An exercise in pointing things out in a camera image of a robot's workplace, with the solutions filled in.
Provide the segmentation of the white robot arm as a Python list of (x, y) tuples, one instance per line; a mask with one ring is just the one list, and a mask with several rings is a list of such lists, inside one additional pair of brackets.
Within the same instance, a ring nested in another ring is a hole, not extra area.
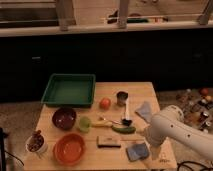
[(153, 147), (161, 146), (167, 137), (172, 138), (213, 161), (213, 135), (184, 124), (183, 116), (179, 107), (169, 105), (151, 117), (142, 135)]

